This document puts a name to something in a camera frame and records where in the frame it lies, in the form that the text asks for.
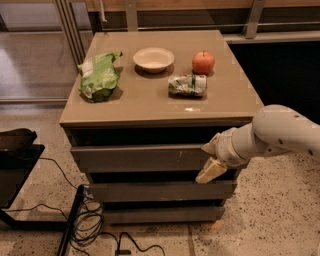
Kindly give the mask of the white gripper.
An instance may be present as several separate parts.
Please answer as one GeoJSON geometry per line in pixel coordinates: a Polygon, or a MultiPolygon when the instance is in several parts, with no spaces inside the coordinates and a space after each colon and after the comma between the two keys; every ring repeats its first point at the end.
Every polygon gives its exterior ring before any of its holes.
{"type": "Polygon", "coordinates": [[[233,146],[232,138],[235,131],[236,128],[230,128],[222,133],[216,133],[208,143],[201,147],[204,152],[210,155],[215,154],[218,159],[210,157],[207,160],[196,177],[197,183],[206,184],[221,176],[227,171],[227,166],[237,167],[249,162],[248,159],[242,158],[233,146]]]}

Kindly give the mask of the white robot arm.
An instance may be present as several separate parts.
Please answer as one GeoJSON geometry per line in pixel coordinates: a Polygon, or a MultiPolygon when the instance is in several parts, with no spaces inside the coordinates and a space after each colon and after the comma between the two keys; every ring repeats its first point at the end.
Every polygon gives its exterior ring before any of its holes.
{"type": "Polygon", "coordinates": [[[251,123],[217,133],[202,150],[211,157],[196,182],[205,184],[255,157],[299,152],[319,161],[320,126],[289,107],[268,105],[256,112],[251,123]]]}

